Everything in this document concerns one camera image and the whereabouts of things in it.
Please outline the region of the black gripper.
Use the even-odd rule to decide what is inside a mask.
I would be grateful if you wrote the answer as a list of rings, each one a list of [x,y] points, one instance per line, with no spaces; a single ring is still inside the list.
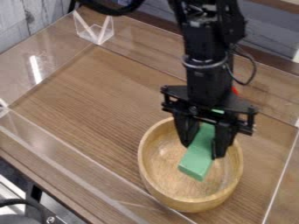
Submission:
[[[200,132],[200,122],[216,124],[213,158],[225,158],[238,133],[254,133],[258,108],[233,92],[234,59],[201,61],[185,58],[187,84],[162,87],[163,110],[174,116],[182,145],[189,147]]]

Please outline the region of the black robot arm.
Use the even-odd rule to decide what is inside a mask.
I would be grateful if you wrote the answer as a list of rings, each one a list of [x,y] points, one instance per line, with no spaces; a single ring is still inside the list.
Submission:
[[[170,112],[183,146],[214,126],[212,157],[224,158],[237,134],[254,134],[258,108],[233,91],[248,81],[234,75],[234,52],[246,37],[238,0],[170,0],[182,31],[187,84],[162,87],[163,110]]]

